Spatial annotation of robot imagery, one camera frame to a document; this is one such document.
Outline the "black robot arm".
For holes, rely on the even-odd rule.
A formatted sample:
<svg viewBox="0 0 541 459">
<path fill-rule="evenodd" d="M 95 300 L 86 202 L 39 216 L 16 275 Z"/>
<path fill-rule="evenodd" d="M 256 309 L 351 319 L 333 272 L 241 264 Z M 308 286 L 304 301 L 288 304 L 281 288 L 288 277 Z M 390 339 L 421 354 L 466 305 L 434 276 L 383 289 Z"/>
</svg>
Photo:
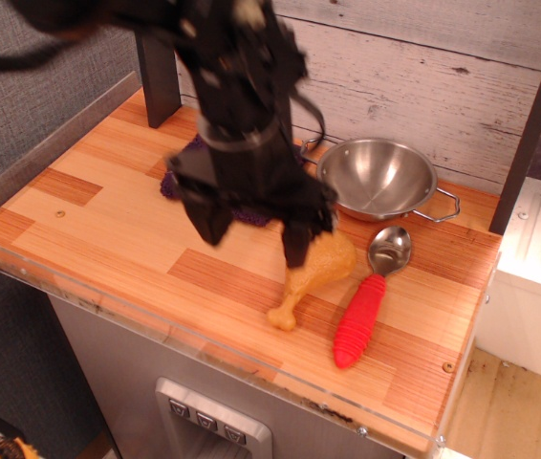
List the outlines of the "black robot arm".
<svg viewBox="0 0 541 459">
<path fill-rule="evenodd" d="M 336 195 L 295 157 L 285 111 L 307 74 L 293 34 L 268 1 L 17 1 L 35 29 L 80 40 L 115 25 L 166 40 L 199 101 L 200 148 L 171 158 L 174 187 L 210 245 L 237 211 L 283 223 L 287 265 L 303 265 L 312 241 L 334 227 Z"/>
</svg>

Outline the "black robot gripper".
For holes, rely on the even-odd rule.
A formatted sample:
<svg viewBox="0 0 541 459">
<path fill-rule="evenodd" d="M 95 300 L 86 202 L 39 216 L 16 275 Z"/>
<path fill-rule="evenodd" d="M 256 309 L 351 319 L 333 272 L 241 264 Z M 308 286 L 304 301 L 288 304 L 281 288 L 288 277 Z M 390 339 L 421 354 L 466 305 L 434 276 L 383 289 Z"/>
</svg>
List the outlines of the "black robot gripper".
<svg viewBox="0 0 541 459">
<path fill-rule="evenodd" d="M 312 241 L 335 227 L 335 191 L 298 165 L 292 141 L 276 123 L 245 134 L 201 123 L 198 133 L 206 145 L 169 157 L 166 165 L 201 238 L 218 246 L 232 210 L 250 209 L 283 221 L 286 265 L 301 267 Z"/>
</svg>

